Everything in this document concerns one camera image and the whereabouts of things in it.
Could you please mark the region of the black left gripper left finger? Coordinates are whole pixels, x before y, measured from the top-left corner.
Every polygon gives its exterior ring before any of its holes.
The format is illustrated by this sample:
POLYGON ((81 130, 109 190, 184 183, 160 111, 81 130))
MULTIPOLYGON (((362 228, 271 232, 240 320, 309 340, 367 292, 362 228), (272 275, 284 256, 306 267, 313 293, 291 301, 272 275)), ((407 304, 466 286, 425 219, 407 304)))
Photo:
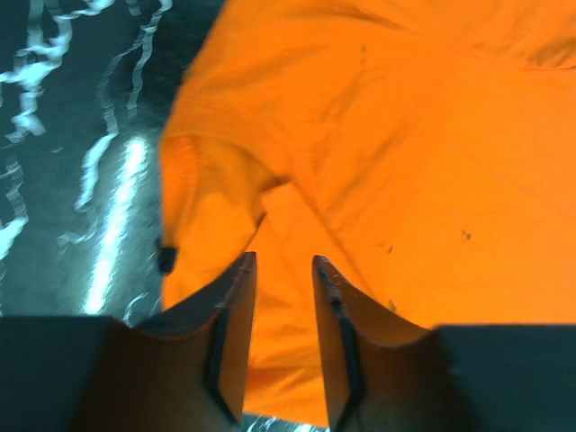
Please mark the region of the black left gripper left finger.
POLYGON ((135 327, 100 316, 1 320, 4 431, 236 431, 257 257, 135 327))

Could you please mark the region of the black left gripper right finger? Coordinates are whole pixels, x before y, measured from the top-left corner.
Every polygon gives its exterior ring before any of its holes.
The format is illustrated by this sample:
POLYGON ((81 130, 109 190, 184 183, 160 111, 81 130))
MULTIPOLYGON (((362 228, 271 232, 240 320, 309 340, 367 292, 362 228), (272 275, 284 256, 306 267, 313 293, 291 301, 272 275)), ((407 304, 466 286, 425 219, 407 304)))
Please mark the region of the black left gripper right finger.
POLYGON ((419 327, 312 261, 333 431, 572 431, 572 325, 419 327))

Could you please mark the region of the orange t-shirt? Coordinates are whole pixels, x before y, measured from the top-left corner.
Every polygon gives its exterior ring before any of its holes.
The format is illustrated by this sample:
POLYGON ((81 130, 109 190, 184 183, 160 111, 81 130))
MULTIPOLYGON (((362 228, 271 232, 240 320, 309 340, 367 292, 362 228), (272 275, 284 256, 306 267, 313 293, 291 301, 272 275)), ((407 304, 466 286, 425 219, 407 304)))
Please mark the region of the orange t-shirt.
POLYGON ((572 1, 228 1, 159 159, 166 306, 257 255, 251 414, 328 422, 316 255, 423 327, 575 320, 572 1))

